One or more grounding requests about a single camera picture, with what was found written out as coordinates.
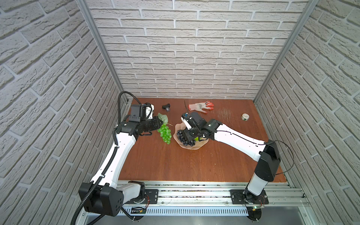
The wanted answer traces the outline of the green grape bunch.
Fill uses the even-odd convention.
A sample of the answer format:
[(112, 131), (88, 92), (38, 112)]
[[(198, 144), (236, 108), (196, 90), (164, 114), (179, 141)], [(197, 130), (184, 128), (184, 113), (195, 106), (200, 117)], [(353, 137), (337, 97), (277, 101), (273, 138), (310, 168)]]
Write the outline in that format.
[(165, 143), (170, 144), (172, 134), (170, 128), (168, 127), (168, 116), (161, 113), (158, 113), (157, 116), (163, 122), (163, 124), (157, 131), (160, 133), (160, 137), (162, 138), (162, 140)]

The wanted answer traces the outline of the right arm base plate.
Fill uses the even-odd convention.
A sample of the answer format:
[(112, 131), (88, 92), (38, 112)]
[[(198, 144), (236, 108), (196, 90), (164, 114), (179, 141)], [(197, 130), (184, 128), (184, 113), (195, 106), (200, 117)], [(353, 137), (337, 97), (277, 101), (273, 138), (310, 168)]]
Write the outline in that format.
[(267, 205), (269, 200), (265, 190), (263, 189), (259, 196), (252, 194), (245, 189), (231, 189), (230, 197), (232, 204), (246, 204), (246, 205)]

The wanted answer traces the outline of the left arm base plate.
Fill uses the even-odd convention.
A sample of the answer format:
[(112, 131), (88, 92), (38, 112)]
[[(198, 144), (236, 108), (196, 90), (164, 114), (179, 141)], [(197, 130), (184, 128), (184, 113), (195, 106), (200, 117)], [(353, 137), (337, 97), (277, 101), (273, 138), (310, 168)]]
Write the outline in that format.
[(127, 201), (126, 204), (157, 204), (158, 193), (158, 189), (145, 189), (144, 194), (141, 194), (138, 198)]

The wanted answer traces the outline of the pink wavy fruit bowl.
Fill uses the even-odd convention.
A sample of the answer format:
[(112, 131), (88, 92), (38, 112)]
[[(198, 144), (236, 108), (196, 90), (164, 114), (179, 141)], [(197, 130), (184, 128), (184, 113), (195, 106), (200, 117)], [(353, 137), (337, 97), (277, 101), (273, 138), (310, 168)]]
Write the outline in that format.
[(208, 143), (207, 139), (198, 137), (193, 140), (187, 140), (183, 132), (184, 130), (187, 130), (184, 123), (179, 123), (175, 125), (175, 133), (173, 135), (173, 138), (180, 147), (188, 150), (198, 150)]

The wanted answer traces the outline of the white tape roll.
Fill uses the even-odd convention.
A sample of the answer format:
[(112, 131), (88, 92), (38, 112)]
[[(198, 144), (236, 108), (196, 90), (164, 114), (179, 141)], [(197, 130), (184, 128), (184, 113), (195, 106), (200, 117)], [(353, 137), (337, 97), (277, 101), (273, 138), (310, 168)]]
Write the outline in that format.
[(249, 120), (249, 115), (247, 113), (243, 113), (241, 118), (242, 118), (243, 121), (248, 121)]

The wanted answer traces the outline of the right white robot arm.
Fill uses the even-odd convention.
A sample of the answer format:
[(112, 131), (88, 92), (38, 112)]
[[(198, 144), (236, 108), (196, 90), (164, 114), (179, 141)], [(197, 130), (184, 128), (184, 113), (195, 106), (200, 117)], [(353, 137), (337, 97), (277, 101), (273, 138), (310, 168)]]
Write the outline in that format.
[(257, 162), (254, 174), (245, 188), (245, 196), (260, 196), (266, 185), (274, 181), (281, 162), (274, 141), (264, 142), (248, 137), (215, 119), (206, 121), (196, 112), (184, 113), (181, 120), (186, 126), (182, 134), (187, 141), (198, 138), (225, 143)]

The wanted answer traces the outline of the red white work glove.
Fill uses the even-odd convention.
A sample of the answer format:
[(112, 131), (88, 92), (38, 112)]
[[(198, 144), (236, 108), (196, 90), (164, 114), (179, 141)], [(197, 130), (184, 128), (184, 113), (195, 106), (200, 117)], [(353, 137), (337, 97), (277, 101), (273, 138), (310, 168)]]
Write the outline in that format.
[(201, 112), (201, 113), (205, 113), (205, 114), (207, 114), (208, 111), (213, 110), (213, 109), (214, 109), (214, 104), (210, 101), (194, 103), (194, 104), (188, 105), (189, 111), (197, 111), (197, 112)]

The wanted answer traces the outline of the small black relay component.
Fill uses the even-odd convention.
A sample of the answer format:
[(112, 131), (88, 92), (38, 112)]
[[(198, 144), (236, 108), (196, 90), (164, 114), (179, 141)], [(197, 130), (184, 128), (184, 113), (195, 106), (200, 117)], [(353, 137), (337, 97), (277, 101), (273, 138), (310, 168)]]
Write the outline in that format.
[(170, 111), (170, 104), (166, 104), (162, 106), (162, 109), (166, 110), (167, 112)]

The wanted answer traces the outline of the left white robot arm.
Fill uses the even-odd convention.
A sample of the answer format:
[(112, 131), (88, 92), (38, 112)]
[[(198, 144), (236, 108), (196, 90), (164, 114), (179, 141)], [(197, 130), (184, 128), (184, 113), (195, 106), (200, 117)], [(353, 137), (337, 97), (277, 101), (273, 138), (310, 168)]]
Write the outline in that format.
[(104, 163), (88, 183), (79, 188), (81, 203), (76, 210), (96, 213), (101, 216), (116, 216), (123, 204), (146, 199), (145, 185), (129, 181), (117, 189), (119, 175), (126, 158), (140, 136), (150, 136), (160, 129), (162, 120), (153, 116), (154, 105), (132, 105), (130, 115), (121, 120), (112, 133), (113, 144)]

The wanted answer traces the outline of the dark purple grape bunch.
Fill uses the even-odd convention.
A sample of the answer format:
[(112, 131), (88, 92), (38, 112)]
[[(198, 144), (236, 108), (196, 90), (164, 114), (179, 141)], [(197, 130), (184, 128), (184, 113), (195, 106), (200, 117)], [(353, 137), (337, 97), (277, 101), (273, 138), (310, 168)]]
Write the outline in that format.
[(184, 146), (194, 146), (196, 144), (195, 140), (188, 140), (186, 138), (185, 132), (183, 130), (177, 131), (177, 137)]

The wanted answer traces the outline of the aluminium rail frame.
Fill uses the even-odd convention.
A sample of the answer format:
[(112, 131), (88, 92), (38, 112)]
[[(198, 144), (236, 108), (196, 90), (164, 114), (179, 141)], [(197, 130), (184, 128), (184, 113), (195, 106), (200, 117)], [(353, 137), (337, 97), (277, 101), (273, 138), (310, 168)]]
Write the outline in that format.
[[(118, 181), (117, 189), (129, 181)], [(145, 189), (158, 189), (157, 204), (123, 204), (116, 215), (138, 221), (145, 216), (241, 216), (258, 221), (265, 207), (297, 208), (307, 225), (317, 225), (318, 220), (308, 198), (301, 188), (288, 183), (270, 182), (264, 188), (269, 204), (232, 204), (231, 189), (245, 189), (245, 182), (200, 181), (141, 181)], [(75, 213), (72, 224), (83, 224), (84, 216), (94, 214), (82, 209)]]

